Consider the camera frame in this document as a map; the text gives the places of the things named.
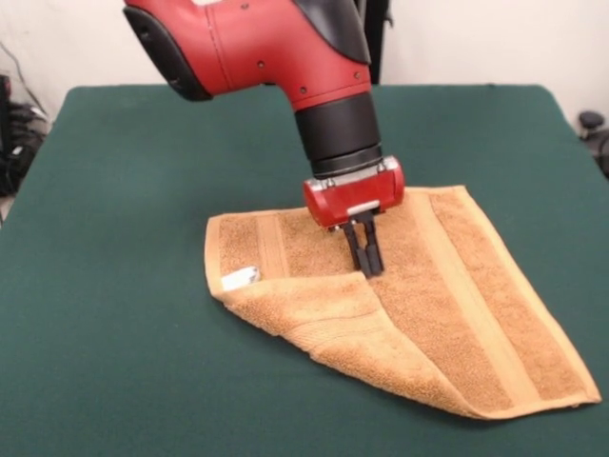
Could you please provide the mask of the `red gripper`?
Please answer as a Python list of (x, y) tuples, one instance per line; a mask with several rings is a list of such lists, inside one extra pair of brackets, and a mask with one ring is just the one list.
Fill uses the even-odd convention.
[(304, 201), (313, 220), (325, 229), (343, 225), (354, 268), (365, 278), (384, 271), (376, 224), (373, 217), (363, 222), (364, 249), (354, 225), (347, 222), (366, 211), (378, 213), (396, 207), (403, 201), (404, 189), (403, 170), (394, 156), (365, 169), (303, 183)]

